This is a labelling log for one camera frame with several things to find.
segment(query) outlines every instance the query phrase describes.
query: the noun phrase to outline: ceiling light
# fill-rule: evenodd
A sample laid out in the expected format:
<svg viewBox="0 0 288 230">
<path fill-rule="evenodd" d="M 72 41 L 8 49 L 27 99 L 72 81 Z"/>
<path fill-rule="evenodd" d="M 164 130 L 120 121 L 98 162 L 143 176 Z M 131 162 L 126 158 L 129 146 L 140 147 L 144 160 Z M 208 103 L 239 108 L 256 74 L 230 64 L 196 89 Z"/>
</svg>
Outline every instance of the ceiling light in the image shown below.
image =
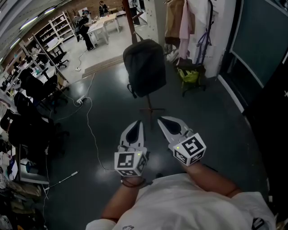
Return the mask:
<svg viewBox="0 0 288 230">
<path fill-rule="evenodd" d="M 13 45 L 11 45 L 10 49 L 12 49 L 12 47 L 13 47 L 14 45 L 16 45 L 19 40 L 20 40 L 20 38 L 18 38 L 17 41 L 15 41 L 15 42 L 13 43 Z"/>
<path fill-rule="evenodd" d="M 38 18 L 38 16 L 33 18 L 32 20 L 30 20 L 29 22 L 25 23 L 23 26 L 21 26 L 20 30 L 23 29 L 24 27 L 28 26 L 30 23 L 34 22 L 37 18 Z"/>
<path fill-rule="evenodd" d="M 51 9 L 47 10 L 44 14 L 47 14 L 47 13 L 53 11 L 53 10 L 55 10 L 55 8 L 51 8 Z"/>
</svg>

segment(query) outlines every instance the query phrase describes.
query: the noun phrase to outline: dark gray floor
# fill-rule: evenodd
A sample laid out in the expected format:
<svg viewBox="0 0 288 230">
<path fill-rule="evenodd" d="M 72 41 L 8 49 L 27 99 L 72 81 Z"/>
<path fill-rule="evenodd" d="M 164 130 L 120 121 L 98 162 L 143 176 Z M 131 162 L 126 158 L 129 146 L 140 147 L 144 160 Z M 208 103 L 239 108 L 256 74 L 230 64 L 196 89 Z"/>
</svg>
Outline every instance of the dark gray floor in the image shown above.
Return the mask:
<svg viewBox="0 0 288 230">
<path fill-rule="evenodd" d="M 74 83 L 69 95 L 78 99 L 91 80 L 89 77 Z M 145 146 L 151 152 L 144 176 L 152 180 L 158 172 L 164 175 L 181 172 L 178 161 L 167 151 L 168 143 L 156 122 L 158 116 L 169 115 L 184 120 L 201 135 L 207 146 L 202 162 L 233 180 L 243 191 L 257 190 L 266 198 L 266 173 L 256 141 L 221 83 L 215 78 L 209 79 L 205 92 L 190 91 L 182 98 L 181 82 L 171 66 L 166 68 L 166 80 L 167 85 L 150 96 L 154 107 L 166 109 L 155 112 L 155 127 L 151 131 L 148 114 L 138 110 L 146 107 L 145 98 L 134 99 L 126 88 L 128 77 L 124 64 L 97 73 L 89 93 L 93 101 L 89 121 L 104 166 L 113 169 L 114 152 L 122 131 L 140 119 L 145 125 Z M 79 171 L 49 192 L 45 218 L 50 230 L 85 229 L 88 222 L 99 218 L 120 185 L 118 173 L 104 171 L 97 160 L 94 140 L 87 126 L 86 114 L 90 105 L 86 100 L 76 114 L 61 120 L 63 129 L 70 132 L 70 137 L 63 143 L 66 153 L 49 156 L 51 184 Z M 70 101 L 68 105 L 58 107 L 52 118 L 65 117 L 76 109 Z"/>
</svg>

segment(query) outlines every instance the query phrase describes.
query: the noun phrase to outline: tripod stand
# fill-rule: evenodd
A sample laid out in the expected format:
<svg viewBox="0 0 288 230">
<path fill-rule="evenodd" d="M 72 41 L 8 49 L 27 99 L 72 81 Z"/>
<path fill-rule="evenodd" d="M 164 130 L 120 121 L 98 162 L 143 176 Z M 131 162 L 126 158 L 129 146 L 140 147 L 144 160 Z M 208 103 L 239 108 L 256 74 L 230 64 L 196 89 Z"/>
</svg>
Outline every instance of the tripod stand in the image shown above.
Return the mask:
<svg viewBox="0 0 288 230">
<path fill-rule="evenodd" d="M 148 102 L 148 108 L 142 108 L 142 109 L 139 109 L 139 110 L 140 111 L 148 111 L 149 112 L 150 127 L 152 129 L 153 128 L 153 123 L 152 123 L 152 113 L 153 113 L 153 111 L 165 111 L 165 109 L 163 109 L 163 108 L 153 108 L 152 105 L 151 105 L 149 94 L 146 97 L 147 97 L 147 102 Z"/>
</svg>

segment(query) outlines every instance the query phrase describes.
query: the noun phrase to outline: ceiling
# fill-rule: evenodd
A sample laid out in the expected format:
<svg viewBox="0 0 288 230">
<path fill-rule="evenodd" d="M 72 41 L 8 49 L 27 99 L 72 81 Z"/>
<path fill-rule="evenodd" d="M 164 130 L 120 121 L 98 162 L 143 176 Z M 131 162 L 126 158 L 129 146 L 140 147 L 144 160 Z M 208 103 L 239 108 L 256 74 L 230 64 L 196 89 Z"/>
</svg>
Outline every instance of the ceiling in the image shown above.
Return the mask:
<svg viewBox="0 0 288 230">
<path fill-rule="evenodd" d="M 0 0 L 0 59 L 5 59 L 11 45 L 22 38 L 51 7 L 59 7 L 71 0 Z M 21 26 L 38 16 L 37 20 L 20 30 Z"/>
</svg>

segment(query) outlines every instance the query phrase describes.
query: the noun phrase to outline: brick wall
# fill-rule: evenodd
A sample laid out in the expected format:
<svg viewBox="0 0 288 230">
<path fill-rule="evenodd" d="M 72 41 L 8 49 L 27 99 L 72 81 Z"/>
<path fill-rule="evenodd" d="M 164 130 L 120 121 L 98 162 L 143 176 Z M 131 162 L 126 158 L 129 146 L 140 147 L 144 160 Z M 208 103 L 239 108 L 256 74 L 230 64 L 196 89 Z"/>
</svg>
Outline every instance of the brick wall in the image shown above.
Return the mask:
<svg viewBox="0 0 288 230">
<path fill-rule="evenodd" d="M 39 21 L 35 26 L 33 26 L 26 35 L 22 38 L 25 42 L 28 41 L 28 38 L 32 37 L 32 33 L 37 33 L 43 26 L 45 26 L 49 20 L 60 15 L 63 11 L 67 11 L 70 18 L 74 18 L 73 10 L 78 14 L 78 10 L 87 7 L 91 11 L 91 18 L 99 16 L 99 1 L 100 0 L 72 0 L 65 5 L 57 8 L 44 19 Z M 122 10 L 122 0 L 104 0 L 104 3 L 110 8 L 117 8 L 119 11 Z M 6 59 L 2 62 L 2 67 L 5 69 L 6 66 L 12 61 L 14 55 L 19 52 L 20 46 L 17 44 L 13 47 L 10 53 L 7 55 Z"/>
</svg>

